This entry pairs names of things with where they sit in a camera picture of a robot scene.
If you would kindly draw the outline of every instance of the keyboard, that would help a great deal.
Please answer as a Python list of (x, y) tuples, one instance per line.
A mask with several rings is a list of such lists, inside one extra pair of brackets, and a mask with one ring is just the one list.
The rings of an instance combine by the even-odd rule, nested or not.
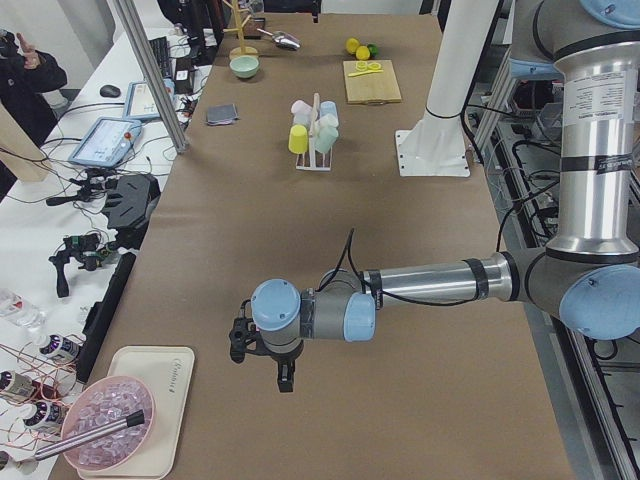
[(160, 73), (163, 78), (171, 78), (171, 58), (169, 55), (169, 42), (167, 37), (158, 37), (149, 40), (153, 56), (156, 57)]

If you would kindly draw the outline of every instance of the green bowl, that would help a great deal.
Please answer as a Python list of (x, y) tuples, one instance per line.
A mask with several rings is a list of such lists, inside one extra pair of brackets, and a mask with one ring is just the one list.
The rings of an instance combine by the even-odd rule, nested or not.
[(229, 67), (236, 77), (251, 78), (258, 73), (260, 62), (253, 55), (242, 55), (231, 60)]

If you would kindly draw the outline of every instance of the brown table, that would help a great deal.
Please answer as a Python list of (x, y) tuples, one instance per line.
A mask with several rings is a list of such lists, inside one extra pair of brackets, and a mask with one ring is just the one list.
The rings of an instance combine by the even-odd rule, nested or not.
[[(268, 15), (267, 29), (304, 46), (252, 43), (261, 70), (239, 81), (225, 39), (93, 379), (125, 345), (195, 350), (172, 479), (573, 478), (518, 304), (385, 308), (369, 343), (307, 342), (293, 394), (277, 392), (271, 360), (230, 361), (240, 302), (268, 278), (316, 286), (351, 227), (360, 268), (484, 258), (498, 228), (482, 168), (398, 175), (394, 131), (423, 114), (435, 18)], [(349, 36), (393, 60), (402, 103), (346, 105)], [(316, 91), (340, 114), (330, 173), (296, 171), (287, 151), (290, 105)], [(208, 105), (229, 102), (236, 125), (204, 125)], [(52, 478), (73, 476), (59, 461)]]

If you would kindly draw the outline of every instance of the bowl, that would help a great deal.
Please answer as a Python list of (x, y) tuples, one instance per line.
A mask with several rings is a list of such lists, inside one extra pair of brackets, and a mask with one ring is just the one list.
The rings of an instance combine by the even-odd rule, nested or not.
[(86, 445), (64, 452), (77, 470), (106, 472), (126, 462), (149, 436), (155, 404), (147, 386), (129, 376), (106, 377), (97, 381), (73, 403), (62, 424), (62, 439), (144, 411), (145, 423), (126, 428)]
[(241, 55), (231, 60), (229, 67), (236, 77), (251, 78), (258, 73), (260, 61), (253, 55)]

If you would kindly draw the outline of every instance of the hand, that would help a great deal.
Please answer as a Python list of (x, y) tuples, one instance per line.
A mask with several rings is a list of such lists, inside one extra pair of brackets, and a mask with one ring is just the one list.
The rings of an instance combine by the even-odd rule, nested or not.
[(36, 52), (36, 47), (28, 43), (21, 33), (18, 33), (18, 41), (20, 42), (20, 48), (22, 49), (22, 55), (24, 56), (24, 68), (27, 70), (33, 70), (40, 66), (40, 55)]

